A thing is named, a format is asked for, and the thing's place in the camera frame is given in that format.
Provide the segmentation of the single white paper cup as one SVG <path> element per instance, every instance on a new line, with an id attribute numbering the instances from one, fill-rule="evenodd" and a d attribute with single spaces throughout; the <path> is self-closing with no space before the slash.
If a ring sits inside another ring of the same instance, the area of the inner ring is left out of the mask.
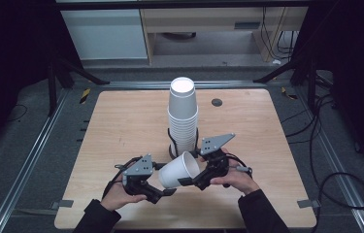
<path id="1" fill-rule="evenodd" d="M 194 179 L 200 174 L 200 168 L 193 155 L 185 151 L 159 170 L 159 181 L 165 188 L 181 186 L 179 179 Z"/>

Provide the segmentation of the yellow black striped tape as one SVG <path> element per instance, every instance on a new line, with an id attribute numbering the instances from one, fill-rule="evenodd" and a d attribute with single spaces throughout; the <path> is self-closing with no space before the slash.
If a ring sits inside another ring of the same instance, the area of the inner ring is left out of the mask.
<path id="1" fill-rule="evenodd" d="M 80 104 L 83 104 L 83 103 L 85 103 L 85 101 L 86 101 L 86 99 L 87 99 L 87 97 L 88 97 L 88 95 L 89 95 L 89 93 L 90 93 L 90 88 L 86 88 L 84 91 L 83 91 L 83 94 L 82 94 L 82 97 L 81 97 L 81 99 L 80 99 Z"/>
<path id="2" fill-rule="evenodd" d="M 285 87 L 281 87 L 281 94 L 285 97 L 287 97 L 288 99 L 291 99 L 291 100 L 297 100 L 298 97 L 296 94 L 289 94 L 286 90 Z"/>

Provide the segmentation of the aluminium floor rail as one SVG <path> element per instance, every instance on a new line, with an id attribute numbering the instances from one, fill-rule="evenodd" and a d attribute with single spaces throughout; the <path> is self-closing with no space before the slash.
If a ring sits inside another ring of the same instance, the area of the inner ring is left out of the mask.
<path id="1" fill-rule="evenodd" d="M 49 139 L 52 129 L 55 126 L 55 123 L 57 122 L 63 110 L 66 98 L 68 97 L 70 92 L 70 89 L 61 89 L 60 95 L 56 99 L 56 107 L 54 112 L 47 117 L 36 141 L 32 146 L 32 149 L 28 153 L 22 167 L 20 168 L 15 181 L 13 182 L 4 201 L 0 205 L 0 233 L 3 232 L 8 220 L 13 213 L 13 210 L 16 207 L 17 201 L 22 191 L 24 190 L 28 180 L 30 179 L 30 176 Z"/>
<path id="2" fill-rule="evenodd" d="M 296 89 L 296 93 L 299 96 L 305 110 L 307 111 L 309 118 L 314 124 L 309 140 L 309 155 L 311 157 L 311 161 L 313 156 L 314 135 L 316 135 L 318 137 L 318 142 L 321 146 L 321 149 L 324 151 L 325 158 L 328 160 L 330 168 L 332 169 L 332 173 L 330 175 L 327 175 L 322 182 L 318 182 L 316 180 L 316 174 L 314 172 L 314 165 L 311 165 L 314 182 L 318 185 L 319 188 L 318 197 L 322 197 L 325 195 L 325 184 L 330 179 L 335 179 L 346 199 L 346 203 L 343 204 L 343 207 L 351 209 L 351 212 L 361 232 L 364 233 L 364 200 L 359 194 L 357 187 L 354 185 L 354 182 L 357 182 L 362 183 L 362 185 L 364 186 L 364 182 L 353 174 L 346 171 L 344 165 L 341 163 L 338 157 L 338 154 L 336 154 L 333 146 L 331 145 L 325 131 L 321 128 L 321 123 L 319 121 L 319 110 L 322 102 L 325 99 L 325 96 L 315 99 L 314 108 L 311 110 L 308 107 L 307 93 L 300 88 Z"/>
<path id="3" fill-rule="evenodd" d="M 114 90 L 155 90 L 169 89 L 170 82 L 110 82 L 104 88 Z M 225 89 L 225 88 L 263 88 L 265 83 L 253 81 L 198 81 L 195 87 L 199 89 Z"/>

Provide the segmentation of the light wooden desk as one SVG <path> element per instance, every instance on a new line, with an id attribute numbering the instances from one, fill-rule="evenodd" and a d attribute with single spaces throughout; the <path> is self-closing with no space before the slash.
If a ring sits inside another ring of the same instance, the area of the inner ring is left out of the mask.
<path id="1" fill-rule="evenodd" d="M 141 10 L 148 58 L 156 33 L 206 31 L 251 31 L 262 60 L 273 59 L 273 49 L 282 31 L 299 31 L 307 7 L 203 8 Z"/>

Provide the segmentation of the person's right hand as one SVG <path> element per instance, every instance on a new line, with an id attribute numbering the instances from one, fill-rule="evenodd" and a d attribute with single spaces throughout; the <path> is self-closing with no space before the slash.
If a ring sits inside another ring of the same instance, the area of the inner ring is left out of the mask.
<path id="1" fill-rule="evenodd" d="M 258 184 L 252 179 L 250 175 L 245 172 L 239 171 L 237 167 L 240 163 L 234 159 L 229 159 L 228 173 L 223 177 L 216 177 L 211 179 L 210 184 L 230 186 L 238 189 L 245 195 L 248 195 L 259 189 Z"/>

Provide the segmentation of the grey tape piece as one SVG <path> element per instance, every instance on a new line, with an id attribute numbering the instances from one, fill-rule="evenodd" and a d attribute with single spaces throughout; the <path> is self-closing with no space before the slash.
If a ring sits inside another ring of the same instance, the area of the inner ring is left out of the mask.
<path id="1" fill-rule="evenodd" d="M 60 207 L 71 208 L 73 206 L 73 200 L 59 200 L 55 201 L 50 205 L 52 210 L 58 210 Z"/>
<path id="2" fill-rule="evenodd" d="M 298 200 L 297 204 L 298 204 L 300 209 L 309 208 L 309 207 L 311 207 L 313 209 L 316 209 L 316 208 L 319 208 L 321 206 L 321 204 L 319 203 L 318 200 L 309 200 L 309 199 Z"/>

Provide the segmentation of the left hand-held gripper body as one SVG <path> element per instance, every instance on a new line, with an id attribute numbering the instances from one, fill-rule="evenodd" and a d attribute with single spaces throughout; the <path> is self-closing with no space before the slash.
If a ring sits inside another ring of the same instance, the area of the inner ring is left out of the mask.
<path id="1" fill-rule="evenodd" d="M 135 162 L 123 172 L 122 183 L 129 195 L 163 195 L 163 191 L 148 183 L 154 171 L 160 170 L 165 163 L 154 162 L 148 153 L 136 157 Z"/>

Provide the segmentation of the white cabinet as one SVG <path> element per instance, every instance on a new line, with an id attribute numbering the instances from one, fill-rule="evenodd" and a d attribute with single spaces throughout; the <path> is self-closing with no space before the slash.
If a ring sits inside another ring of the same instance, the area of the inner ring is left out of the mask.
<path id="1" fill-rule="evenodd" d="M 145 59 L 138 10 L 62 11 L 81 60 Z"/>

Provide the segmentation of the person's left hand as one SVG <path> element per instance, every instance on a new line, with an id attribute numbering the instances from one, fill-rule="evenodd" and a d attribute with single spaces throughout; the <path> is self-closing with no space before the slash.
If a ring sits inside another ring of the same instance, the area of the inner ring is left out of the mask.
<path id="1" fill-rule="evenodd" d="M 100 204 L 108 211 L 115 211 L 127 204 L 138 203 L 146 199 L 146 195 L 130 195 L 124 190 L 122 183 L 114 183 Z"/>

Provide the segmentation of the black cup holder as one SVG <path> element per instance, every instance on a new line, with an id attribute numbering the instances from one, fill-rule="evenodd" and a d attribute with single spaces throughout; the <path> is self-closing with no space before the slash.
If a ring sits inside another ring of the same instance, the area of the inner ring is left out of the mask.
<path id="1" fill-rule="evenodd" d="M 170 129 L 167 129 L 167 134 L 171 140 L 171 143 L 168 148 L 169 155 L 172 159 L 176 159 L 179 156 L 177 142 L 171 135 Z M 199 139 L 199 129 L 196 129 L 194 149 L 190 151 L 190 153 L 193 155 L 194 158 L 197 158 L 200 154 L 200 149 L 198 148 L 198 139 Z"/>

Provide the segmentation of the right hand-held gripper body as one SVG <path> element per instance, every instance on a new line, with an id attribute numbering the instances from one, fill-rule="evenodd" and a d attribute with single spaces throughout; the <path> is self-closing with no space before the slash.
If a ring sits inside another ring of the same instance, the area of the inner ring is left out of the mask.
<path id="1" fill-rule="evenodd" d="M 195 185 L 204 190 L 211 184 L 211 179 L 223 177 L 228 173 L 229 161 L 221 149 L 235 137 L 234 133 L 203 138 L 199 155 L 207 162 L 205 169 L 195 177 Z"/>

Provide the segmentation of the stack of white paper cups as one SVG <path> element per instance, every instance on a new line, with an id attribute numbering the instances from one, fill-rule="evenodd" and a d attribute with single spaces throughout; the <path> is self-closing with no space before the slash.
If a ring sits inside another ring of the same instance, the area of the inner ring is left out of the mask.
<path id="1" fill-rule="evenodd" d="M 168 129 L 177 142 L 179 155 L 194 149 L 198 113 L 194 81 L 187 77 L 172 80 L 168 102 Z"/>

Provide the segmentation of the black metal stand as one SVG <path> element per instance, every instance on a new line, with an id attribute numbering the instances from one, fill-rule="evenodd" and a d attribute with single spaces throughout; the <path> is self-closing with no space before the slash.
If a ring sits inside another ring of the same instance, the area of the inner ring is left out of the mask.
<path id="1" fill-rule="evenodd" d="M 84 68 L 80 68 L 74 65 L 67 59 L 64 58 L 54 59 L 48 67 L 48 84 L 49 84 L 49 99 L 50 99 L 49 117 L 51 117 L 55 113 L 57 107 L 56 81 L 59 81 L 64 88 L 72 87 L 74 84 L 73 78 L 70 76 L 69 72 L 74 72 L 97 85 L 109 84 L 109 82 L 100 80 L 95 76 L 91 75 L 90 73 L 87 73 Z"/>
<path id="2" fill-rule="evenodd" d="M 315 56 L 302 57 L 298 56 L 292 58 L 289 62 L 282 65 L 278 69 L 269 73 L 268 75 L 254 80 L 255 83 L 267 83 L 274 77 L 292 70 L 293 74 L 290 79 L 290 83 L 294 86 L 300 86 L 303 83 L 307 83 L 307 102 L 308 107 L 312 110 L 315 104 L 315 80 L 317 76 L 317 58 Z"/>

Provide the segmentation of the dark object under desk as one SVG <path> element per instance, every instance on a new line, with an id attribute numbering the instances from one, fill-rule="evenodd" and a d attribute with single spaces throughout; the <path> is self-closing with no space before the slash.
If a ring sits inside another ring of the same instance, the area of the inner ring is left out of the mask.
<path id="1" fill-rule="evenodd" d="M 162 33 L 162 36 L 169 40 L 189 40 L 195 38 L 197 35 L 196 32 L 188 32 L 188 33 Z"/>

